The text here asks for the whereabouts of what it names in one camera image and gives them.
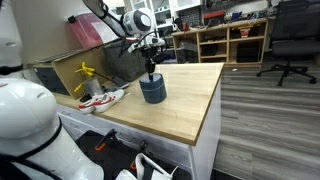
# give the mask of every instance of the wooden floor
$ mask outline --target wooden floor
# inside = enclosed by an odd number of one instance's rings
[[[280,72],[224,70],[214,169],[242,179],[320,179],[320,66],[307,65],[318,84],[289,75],[278,87]]]

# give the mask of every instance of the wooden tabletop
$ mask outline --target wooden tabletop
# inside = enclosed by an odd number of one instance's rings
[[[167,98],[148,104],[139,79],[125,90],[130,95],[96,116],[195,146],[220,79],[223,63],[157,65],[164,77]],[[58,104],[78,109],[79,100],[55,94]]]

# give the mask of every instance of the humanoid robot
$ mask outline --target humanoid robot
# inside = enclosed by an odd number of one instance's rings
[[[153,22],[150,10],[141,9],[118,16],[109,11],[102,0],[84,0],[84,3],[117,32],[118,36],[140,35],[140,40],[130,47],[129,52],[142,48],[154,51],[154,48],[164,44],[162,39],[152,35]],[[102,180],[103,169],[83,154],[62,127],[53,94],[41,85],[18,79],[22,78],[19,75],[19,71],[22,70],[20,57],[22,43],[18,32],[12,30],[16,29],[16,25],[12,23],[14,20],[10,21],[10,18],[13,18],[11,7],[4,4],[1,9],[0,161],[13,163],[35,180]],[[16,79],[8,78],[13,74],[18,74],[14,76]],[[172,178],[172,175],[142,154],[136,158],[137,166],[141,165],[139,163],[141,159],[145,159],[158,169],[154,171],[153,177]],[[138,179],[142,177],[143,167],[139,167]],[[135,179],[135,177],[124,170],[117,179]]]

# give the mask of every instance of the cardboard box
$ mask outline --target cardboard box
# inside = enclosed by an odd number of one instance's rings
[[[107,68],[103,64],[105,61],[103,53],[103,46],[99,46],[87,51],[80,52],[63,59],[55,60],[52,65],[59,76],[61,82],[69,92],[70,96],[78,99],[83,96],[83,91],[74,92],[75,88],[79,86],[85,79],[81,73],[75,73],[76,70],[81,68],[81,63],[85,62],[86,66],[94,68],[95,72],[107,76]],[[98,77],[99,83],[103,84],[107,79]]]

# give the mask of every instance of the office chair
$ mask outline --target office chair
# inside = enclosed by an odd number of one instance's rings
[[[271,33],[273,56],[284,57],[286,65],[276,64],[262,73],[283,71],[278,86],[290,72],[310,78],[310,83],[317,83],[314,76],[307,74],[306,66],[291,66],[289,57],[320,54],[320,0],[292,0],[279,3],[273,32]]]

